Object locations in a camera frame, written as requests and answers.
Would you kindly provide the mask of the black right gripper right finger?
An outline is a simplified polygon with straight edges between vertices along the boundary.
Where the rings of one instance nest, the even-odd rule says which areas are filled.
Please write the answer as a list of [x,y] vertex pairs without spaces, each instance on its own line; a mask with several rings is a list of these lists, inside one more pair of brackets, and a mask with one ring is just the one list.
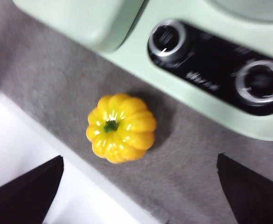
[[218,154],[217,169],[237,223],[273,224],[273,181],[225,154]]

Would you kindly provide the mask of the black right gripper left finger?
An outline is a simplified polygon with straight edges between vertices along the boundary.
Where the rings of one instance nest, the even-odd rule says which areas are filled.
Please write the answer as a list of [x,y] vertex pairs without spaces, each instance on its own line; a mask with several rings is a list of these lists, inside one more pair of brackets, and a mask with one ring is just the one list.
[[59,155],[0,186],[0,224],[41,224],[63,171],[64,161]]

